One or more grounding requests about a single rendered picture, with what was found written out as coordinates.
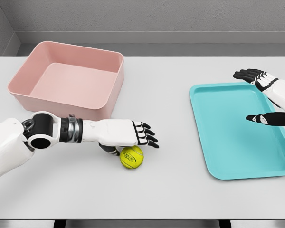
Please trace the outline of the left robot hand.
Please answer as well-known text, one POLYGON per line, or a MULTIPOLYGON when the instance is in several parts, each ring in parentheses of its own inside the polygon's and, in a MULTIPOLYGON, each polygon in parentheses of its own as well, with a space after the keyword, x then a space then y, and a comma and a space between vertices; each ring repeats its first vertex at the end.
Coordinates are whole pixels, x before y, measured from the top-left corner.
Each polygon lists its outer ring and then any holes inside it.
POLYGON ((106 119, 97 124, 98 144, 107 153, 119 156, 118 147, 148 145, 159 148, 151 127, 129 119, 106 119))

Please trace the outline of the pink plastic basket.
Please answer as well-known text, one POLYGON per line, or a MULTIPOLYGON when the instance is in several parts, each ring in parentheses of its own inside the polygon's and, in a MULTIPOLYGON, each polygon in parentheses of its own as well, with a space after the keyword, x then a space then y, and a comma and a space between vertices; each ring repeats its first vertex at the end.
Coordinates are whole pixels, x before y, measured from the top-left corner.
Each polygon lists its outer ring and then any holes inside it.
POLYGON ((111 117, 124 81, 121 53, 44 41, 11 79, 8 91, 29 111, 59 117, 111 117))

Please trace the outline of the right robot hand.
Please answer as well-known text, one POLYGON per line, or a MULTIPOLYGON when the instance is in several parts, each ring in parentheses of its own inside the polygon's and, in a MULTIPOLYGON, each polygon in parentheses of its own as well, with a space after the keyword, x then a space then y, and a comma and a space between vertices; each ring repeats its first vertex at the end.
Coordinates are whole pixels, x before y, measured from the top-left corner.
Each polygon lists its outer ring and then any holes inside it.
POLYGON ((246 119, 251 122, 269 125, 285 126, 285 81, 268 72, 258 69, 241 69, 233 74, 235 79, 241 79, 254 85, 267 98, 281 108, 283 112, 248 115, 246 119))

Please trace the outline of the blue plastic tray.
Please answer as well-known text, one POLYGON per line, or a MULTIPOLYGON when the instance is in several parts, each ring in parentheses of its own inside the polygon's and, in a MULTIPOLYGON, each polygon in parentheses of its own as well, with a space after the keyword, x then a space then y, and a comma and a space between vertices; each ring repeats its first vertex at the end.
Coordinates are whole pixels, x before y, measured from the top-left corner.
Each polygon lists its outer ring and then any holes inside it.
POLYGON ((220 180, 285 176, 285 129, 248 121, 274 111, 253 85, 194 85, 191 105, 205 162, 220 180))

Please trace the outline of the yellow tennis ball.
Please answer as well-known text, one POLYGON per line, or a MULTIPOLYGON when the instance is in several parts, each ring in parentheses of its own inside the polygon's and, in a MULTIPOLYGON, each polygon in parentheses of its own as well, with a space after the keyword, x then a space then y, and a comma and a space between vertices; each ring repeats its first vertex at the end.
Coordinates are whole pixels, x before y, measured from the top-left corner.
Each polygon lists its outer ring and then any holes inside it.
POLYGON ((121 164, 128 169, 138 168, 144 160, 144 154, 140 147, 124 147, 120 153, 121 164))

